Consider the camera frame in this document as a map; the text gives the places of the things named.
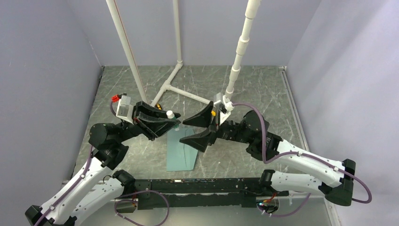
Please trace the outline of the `teal envelope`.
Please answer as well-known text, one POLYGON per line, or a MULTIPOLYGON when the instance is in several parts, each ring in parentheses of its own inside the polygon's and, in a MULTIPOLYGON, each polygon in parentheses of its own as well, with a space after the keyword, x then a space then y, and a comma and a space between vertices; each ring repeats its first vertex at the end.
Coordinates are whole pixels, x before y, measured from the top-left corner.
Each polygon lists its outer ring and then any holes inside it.
POLYGON ((167 133, 167 171, 191 171, 194 169, 198 151, 179 141, 181 138, 193 134, 193 129, 183 127, 180 127, 179 130, 172 129, 167 133))

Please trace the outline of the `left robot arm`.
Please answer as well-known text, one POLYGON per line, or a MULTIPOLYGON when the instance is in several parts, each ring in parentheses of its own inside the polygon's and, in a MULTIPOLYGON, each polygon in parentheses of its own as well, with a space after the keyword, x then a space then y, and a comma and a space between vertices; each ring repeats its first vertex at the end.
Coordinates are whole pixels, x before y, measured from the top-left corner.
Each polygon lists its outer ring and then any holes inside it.
POLYGON ((91 214, 117 197, 134 194, 135 179, 121 170, 101 189, 92 188, 122 162, 129 147, 123 142, 141 134, 149 140, 163 136, 179 125, 181 115, 163 111, 140 101, 118 101, 114 115, 118 124, 97 123, 90 129, 91 149, 86 163, 52 198, 40 206, 32 205, 25 212, 32 226, 79 226, 91 214))

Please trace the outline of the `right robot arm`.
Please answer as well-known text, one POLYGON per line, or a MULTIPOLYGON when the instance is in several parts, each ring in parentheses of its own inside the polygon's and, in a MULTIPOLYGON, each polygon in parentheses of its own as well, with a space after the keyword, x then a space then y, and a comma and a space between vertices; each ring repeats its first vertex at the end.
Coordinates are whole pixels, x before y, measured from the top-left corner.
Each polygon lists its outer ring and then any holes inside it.
POLYGON ((353 176, 356 163, 323 158, 295 146, 267 129, 267 121, 260 122, 255 110, 248 111, 240 122, 225 120, 227 110, 217 109, 210 102, 203 110, 183 121, 184 125, 205 128, 180 142, 204 152, 216 139, 248 144, 246 152, 266 164, 278 162, 300 171, 283 173, 266 169, 259 181, 264 195, 284 191, 305 192, 324 196, 328 201, 350 206, 353 199, 353 176))

